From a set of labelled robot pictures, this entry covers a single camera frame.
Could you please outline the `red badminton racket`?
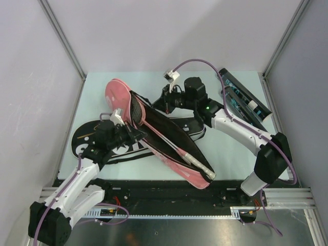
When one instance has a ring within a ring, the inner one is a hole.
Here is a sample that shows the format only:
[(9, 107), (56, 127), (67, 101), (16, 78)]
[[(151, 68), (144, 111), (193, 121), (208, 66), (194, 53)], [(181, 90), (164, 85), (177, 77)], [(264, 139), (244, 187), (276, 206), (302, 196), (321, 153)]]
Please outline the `red badminton racket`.
[(146, 110), (144, 105), (141, 103), (136, 96), (131, 96), (131, 108), (133, 112), (131, 113), (131, 119), (138, 125), (146, 125), (150, 128), (159, 138), (161, 138), (166, 144), (169, 145), (189, 166), (195, 166), (205, 172), (205, 175), (213, 180), (216, 177), (216, 174), (207, 168), (204, 164), (198, 161), (194, 156), (185, 151), (184, 149), (179, 148), (176, 144), (171, 142), (167, 137), (160, 133), (157, 129), (151, 126), (146, 122)]

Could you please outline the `black SPORT racket bag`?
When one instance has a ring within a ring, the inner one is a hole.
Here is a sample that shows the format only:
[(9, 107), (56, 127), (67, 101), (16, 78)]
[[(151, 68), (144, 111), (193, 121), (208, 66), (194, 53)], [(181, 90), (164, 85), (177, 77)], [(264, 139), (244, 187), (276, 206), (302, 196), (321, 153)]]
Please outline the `black SPORT racket bag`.
[[(171, 120), (182, 128), (193, 141), (204, 137), (206, 127), (197, 122), (193, 117), (172, 117)], [(79, 153), (92, 143), (91, 136), (94, 135), (96, 128), (100, 124), (100, 120), (92, 120), (78, 127), (71, 138), (71, 151), (77, 157)], [(111, 152), (111, 158), (107, 162), (109, 165), (118, 164), (126, 161), (132, 161), (152, 156), (153, 153), (140, 143), (136, 143), (130, 147), (123, 146)]]

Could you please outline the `pink SPORT racket bag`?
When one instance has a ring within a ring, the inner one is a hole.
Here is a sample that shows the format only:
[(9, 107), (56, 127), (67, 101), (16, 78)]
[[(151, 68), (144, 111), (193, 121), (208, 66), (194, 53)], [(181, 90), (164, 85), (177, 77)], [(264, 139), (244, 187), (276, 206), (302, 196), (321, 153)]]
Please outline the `pink SPORT racket bag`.
[(128, 123), (146, 133), (141, 144), (172, 171), (201, 190), (214, 180), (216, 174), (194, 140), (170, 118), (147, 105), (124, 81), (110, 80), (105, 98), (115, 123)]

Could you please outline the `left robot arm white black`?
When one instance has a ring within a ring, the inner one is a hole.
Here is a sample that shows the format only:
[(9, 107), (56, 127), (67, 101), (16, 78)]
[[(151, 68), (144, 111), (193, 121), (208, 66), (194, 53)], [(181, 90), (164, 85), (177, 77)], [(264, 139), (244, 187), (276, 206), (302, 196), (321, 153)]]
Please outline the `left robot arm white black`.
[(43, 202), (35, 201), (30, 206), (28, 235), (33, 238), (33, 244), (64, 245), (90, 209), (99, 203), (109, 204), (113, 192), (89, 182), (107, 164), (113, 149), (131, 146), (146, 136), (128, 123), (100, 122), (69, 177)]

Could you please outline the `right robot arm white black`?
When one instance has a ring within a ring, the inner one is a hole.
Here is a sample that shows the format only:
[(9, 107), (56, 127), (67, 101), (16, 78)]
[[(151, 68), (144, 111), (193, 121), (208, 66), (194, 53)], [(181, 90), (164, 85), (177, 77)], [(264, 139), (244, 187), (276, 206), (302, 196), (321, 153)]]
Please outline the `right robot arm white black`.
[(175, 108), (192, 110), (199, 122), (231, 136), (256, 156), (254, 171), (236, 193), (237, 201), (243, 206), (248, 206), (258, 191), (275, 182), (286, 168), (292, 167), (292, 155), (284, 134), (272, 135), (233, 116), (224, 105), (208, 97), (199, 77), (187, 78), (181, 92), (174, 82), (167, 84), (152, 106), (167, 114)]

